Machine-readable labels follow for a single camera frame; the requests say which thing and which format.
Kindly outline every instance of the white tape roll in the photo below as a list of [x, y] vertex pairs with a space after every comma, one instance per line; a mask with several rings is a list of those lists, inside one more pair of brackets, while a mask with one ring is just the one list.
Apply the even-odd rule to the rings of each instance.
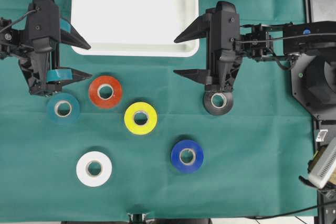
[[[92, 175], [89, 172], [89, 165], [98, 163], [100, 173]], [[78, 179], [86, 186], [96, 187], [104, 184], [112, 174], [112, 163], [108, 156], [101, 152], [88, 152], [81, 156], [76, 166]]]

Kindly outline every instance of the black tape roll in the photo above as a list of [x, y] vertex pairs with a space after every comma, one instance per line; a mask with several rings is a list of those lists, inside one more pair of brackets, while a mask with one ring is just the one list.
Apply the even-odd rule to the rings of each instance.
[[[213, 102], [213, 97], [218, 95], [223, 99], [222, 106], [216, 106]], [[233, 96], [229, 92], [213, 92], [205, 91], [203, 96], [204, 108], [211, 115], [224, 115], [229, 112], [233, 107]]]

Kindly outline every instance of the red tape roll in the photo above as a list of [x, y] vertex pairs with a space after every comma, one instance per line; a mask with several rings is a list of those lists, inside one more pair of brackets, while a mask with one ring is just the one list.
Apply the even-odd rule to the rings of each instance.
[[[100, 89], [103, 87], [110, 87], [112, 95], [106, 99], [100, 96]], [[116, 106], [122, 96], [122, 89], [119, 81], [112, 76], [100, 76], [95, 78], [89, 87], [89, 98], [91, 102], [102, 109], [110, 109]]]

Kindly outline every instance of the plastic tray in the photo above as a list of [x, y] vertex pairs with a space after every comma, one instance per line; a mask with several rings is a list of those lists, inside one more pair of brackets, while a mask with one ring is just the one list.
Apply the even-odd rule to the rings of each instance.
[[198, 16], [198, 0], [72, 0], [71, 23], [91, 45], [82, 55], [189, 57], [199, 41], [173, 41]]

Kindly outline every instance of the green tablecloth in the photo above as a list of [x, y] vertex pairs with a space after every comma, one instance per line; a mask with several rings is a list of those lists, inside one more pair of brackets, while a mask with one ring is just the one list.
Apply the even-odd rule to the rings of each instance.
[[[15, 19], [30, 1], [0, 0], [0, 15]], [[200, 13], [217, 1], [199, 0]], [[303, 0], [223, 1], [236, 5], [243, 24], [304, 22]], [[56, 3], [69, 17], [71, 0]], [[276, 49], [281, 53], [281, 43]], [[275, 63], [245, 59], [234, 108], [215, 117], [203, 108], [203, 86], [172, 72], [204, 68], [205, 40], [186, 59], [81, 56], [65, 45], [60, 51], [62, 66], [116, 77], [122, 101], [100, 110], [89, 101], [90, 80], [71, 84], [64, 91], [79, 100], [80, 118], [55, 125], [46, 117], [48, 99], [28, 94], [17, 59], [0, 62], [0, 221], [126, 220], [127, 212], [273, 215], [316, 203], [316, 192], [298, 180], [312, 156], [310, 116], [290, 94], [289, 73]], [[158, 112], [149, 135], [132, 135], [124, 126], [134, 101]], [[197, 141], [205, 155], [202, 168], [189, 175], [170, 163], [172, 146], [184, 138]], [[101, 187], [86, 187], [76, 177], [77, 160], [89, 150], [103, 151], [113, 163]]]

